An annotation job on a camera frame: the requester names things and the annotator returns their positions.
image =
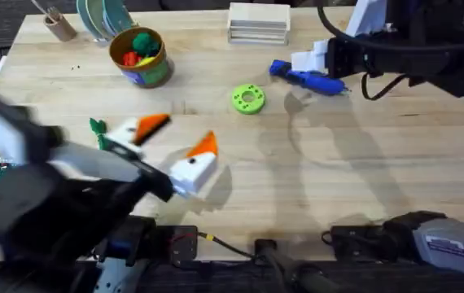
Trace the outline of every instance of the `stack of paper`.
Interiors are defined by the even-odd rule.
[[[289,5],[230,4],[228,38],[231,43],[286,45],[289,32]]]

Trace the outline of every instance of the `blue toy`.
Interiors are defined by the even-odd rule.
[[[282,60],[274,60],[269,72],[272,76],[281,77],[293,85],[300,85],[319,94],[335,95],[346,90],[341,80],[331,79],[322,72],[292,71],[291,63]]]

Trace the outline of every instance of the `red wire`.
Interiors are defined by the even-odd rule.
[[[178,236],[174,236],[170,239],[170,245],[172,246],[176,241],[178,240],[181,240],[183,238],[187,238],[187,237],[193,237],[194,234],[192,233],[187,233],[187,234],[181,234],[181,235],[178,235]]]

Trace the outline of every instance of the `orange tip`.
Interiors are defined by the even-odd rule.
[[[209,131],[201,142],[186,154],[186,157],[190,158],[206,152],[212,152],[214,155],[217,155],[217,142],[213,131]]]
[[[157,114],[145,116],[138,122],[133,143],[137,146],[142,145],[148,138],[154,135],[162,127],[170,122],[169,114]]]

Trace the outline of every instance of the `green 3d-printed gear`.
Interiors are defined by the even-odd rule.
[[[265,93],[257,85],[240,85],[232,93],[232,105],[243,114],[256,114],[265,105]]]

